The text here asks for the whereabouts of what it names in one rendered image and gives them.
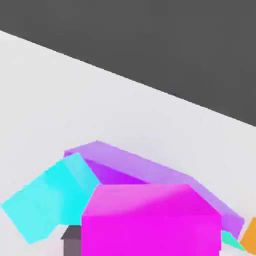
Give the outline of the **small magenta cube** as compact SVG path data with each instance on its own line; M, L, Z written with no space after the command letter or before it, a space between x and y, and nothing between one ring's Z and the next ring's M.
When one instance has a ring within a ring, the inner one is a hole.
M222 217L187 184L100 184L81 256L219 256Z

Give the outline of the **large purple box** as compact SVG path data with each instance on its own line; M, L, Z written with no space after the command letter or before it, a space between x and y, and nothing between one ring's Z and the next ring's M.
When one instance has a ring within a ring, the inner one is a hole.
M158 164L136 154L93 141L66 149L64 156L80 154L102 184L188 184L222 216L222 229L239 238L245 223L229 206L192 176Z

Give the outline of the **large cyan box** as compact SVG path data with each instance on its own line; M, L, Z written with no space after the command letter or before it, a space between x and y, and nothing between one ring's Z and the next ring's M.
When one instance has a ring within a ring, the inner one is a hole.
M99 179L80 154L64 157L3 204L28 244L47 239L58 225L80 225Z

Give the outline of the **large turquoise box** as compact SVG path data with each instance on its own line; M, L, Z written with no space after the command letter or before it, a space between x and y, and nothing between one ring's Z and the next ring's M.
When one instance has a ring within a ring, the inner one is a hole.
M233 248L245 251L245 248L239 243L239 241L228 231L221 231L221 242L229 245Z

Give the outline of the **large orange box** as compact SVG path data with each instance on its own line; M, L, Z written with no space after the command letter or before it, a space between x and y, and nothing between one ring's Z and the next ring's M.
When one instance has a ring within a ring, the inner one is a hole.
M250 254L256 255L256 217L253 217L240 244Z

